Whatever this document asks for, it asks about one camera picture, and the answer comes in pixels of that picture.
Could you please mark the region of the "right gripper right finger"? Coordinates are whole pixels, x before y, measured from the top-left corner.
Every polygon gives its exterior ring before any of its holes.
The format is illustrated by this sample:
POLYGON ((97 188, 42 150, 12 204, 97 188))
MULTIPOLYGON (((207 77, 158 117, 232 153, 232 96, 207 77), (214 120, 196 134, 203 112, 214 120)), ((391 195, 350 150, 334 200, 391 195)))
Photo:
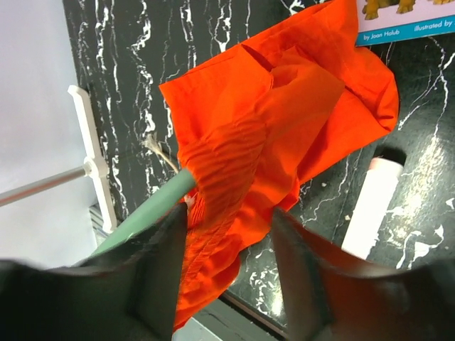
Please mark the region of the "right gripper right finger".
POLYGON ((277 209, 289 340, 453 340, 454 260, 400 271, 343 251, 277 209))

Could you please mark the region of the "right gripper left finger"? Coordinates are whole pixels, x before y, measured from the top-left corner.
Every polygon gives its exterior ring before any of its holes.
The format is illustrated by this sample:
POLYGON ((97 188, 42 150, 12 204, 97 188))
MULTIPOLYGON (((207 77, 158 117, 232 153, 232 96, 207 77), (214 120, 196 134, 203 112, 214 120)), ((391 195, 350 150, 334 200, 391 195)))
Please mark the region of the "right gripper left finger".
POLYGON ((81 264, 1 262, 2 340, 170 340, 187 207, 81 264))

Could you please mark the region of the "green plastic hanger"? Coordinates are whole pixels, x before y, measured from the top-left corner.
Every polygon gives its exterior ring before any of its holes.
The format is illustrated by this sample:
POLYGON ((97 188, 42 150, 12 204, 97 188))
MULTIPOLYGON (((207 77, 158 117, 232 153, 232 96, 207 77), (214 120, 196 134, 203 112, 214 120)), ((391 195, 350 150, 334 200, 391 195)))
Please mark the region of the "green plastic hanger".
POLYGON ((110 249, 118 247, 159 221, 186 194, 196 186, 191 172, 184 168, 162 185, 149 199, 143 202, 123 223, 116 228, 87 258, 93 259, 110 249))

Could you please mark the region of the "orange shorts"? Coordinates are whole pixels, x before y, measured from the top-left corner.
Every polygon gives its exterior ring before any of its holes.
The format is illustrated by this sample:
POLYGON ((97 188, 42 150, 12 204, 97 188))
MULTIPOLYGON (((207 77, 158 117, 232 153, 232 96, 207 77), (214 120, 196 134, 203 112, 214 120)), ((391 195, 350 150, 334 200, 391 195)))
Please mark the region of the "orange shorts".
POLYGON ((160 86, 196 182, 175 328, 230 286, 275 208, 394 129, 395 77, 357 37, 356 3, 327 1, 160 86))

